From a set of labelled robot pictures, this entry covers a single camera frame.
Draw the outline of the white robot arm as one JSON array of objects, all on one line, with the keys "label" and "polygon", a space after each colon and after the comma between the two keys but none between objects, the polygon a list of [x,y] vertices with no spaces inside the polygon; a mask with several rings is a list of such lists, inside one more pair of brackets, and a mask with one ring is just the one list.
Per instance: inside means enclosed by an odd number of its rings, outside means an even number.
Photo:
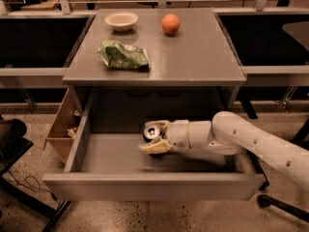
[{"label": "white robot arm", "polygon": [[244,148],[301,188],[309,190],[309,153],[233,112],[218,112],[210,121],[151,121],[145,124],[143,136],[145,143],[139,150],[148,155],[191,148],[235,155]]}]

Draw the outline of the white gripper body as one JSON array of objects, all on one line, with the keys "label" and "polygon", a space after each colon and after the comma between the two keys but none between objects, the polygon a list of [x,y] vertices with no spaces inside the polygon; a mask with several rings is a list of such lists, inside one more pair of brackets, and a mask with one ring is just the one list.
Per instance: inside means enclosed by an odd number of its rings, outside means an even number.
[{"label": "white gripper body", "polygon": [[171,122],[165,133],[165,138],[172,145],[172,149],[175,151],[188,150],[188,120],[177,120]]}]

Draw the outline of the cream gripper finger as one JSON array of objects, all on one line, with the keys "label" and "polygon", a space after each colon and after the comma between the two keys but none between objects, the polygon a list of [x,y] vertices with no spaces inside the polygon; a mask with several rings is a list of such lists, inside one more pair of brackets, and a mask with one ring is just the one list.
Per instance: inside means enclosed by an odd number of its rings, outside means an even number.
[{"label": "cream gripper finger", "polygon": [[171,143],[161,136],[153,139],[149,143],[138,146],[138,149],[147,155],[165,154],[172,148]]},{"label": "cream gripper finger", "polygon": [[147,130],[153,126],[158,126],[162,133],[166,133],[166,130],[169,124],[170,122],[167,120],[150,121],[145,124],[145,129]]}]

